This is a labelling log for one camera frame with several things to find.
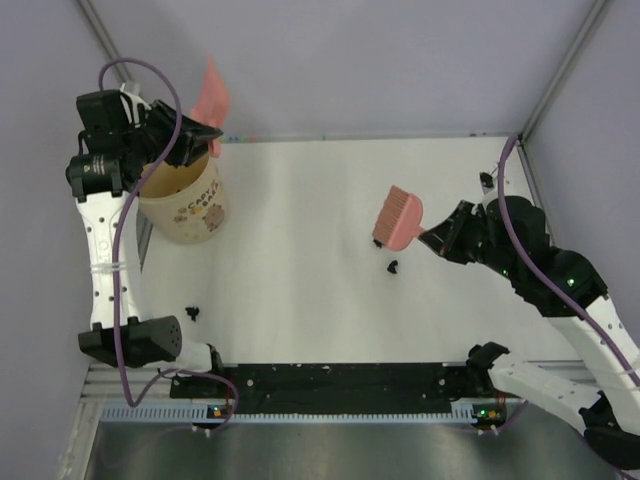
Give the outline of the pink dustpan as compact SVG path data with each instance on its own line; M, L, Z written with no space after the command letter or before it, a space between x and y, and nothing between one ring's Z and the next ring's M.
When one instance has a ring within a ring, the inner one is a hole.
M203 125L222 129L230 108L230 96L212 57L207 66L195 106L190 118Z

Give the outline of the pink hand brush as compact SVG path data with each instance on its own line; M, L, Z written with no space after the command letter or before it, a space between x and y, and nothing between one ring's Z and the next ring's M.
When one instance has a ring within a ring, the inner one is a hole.
M373 239L391 251L405 250L425 231L421 227L423 202L413 193L392 185L377 216Z

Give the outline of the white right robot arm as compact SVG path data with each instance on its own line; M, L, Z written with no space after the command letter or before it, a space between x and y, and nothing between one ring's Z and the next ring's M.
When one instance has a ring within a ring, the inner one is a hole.
M594 385L535 367L495 342L477 346L469 388L496 389L536 405L570 425L612 466L639 468L639 348L625 330L608 288L583 255L551 244L544 212L520 196L462 201L439 225L415 238L439 257L481 264L505 278L514 293L574 348Z

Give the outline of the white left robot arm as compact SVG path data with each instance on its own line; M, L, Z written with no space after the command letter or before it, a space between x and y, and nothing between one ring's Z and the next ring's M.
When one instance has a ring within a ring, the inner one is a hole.
M222 132L178 115L161 100L146 103L118 89L81 95L76 108L84 128L65 175L83 221L93 292L90 326L79 334L79 348L111 367L192 370L194 387L216 396L227 374L214 348L186 339L175 316L153 316L143 298L134 187L145 166L157 159L189 166Z

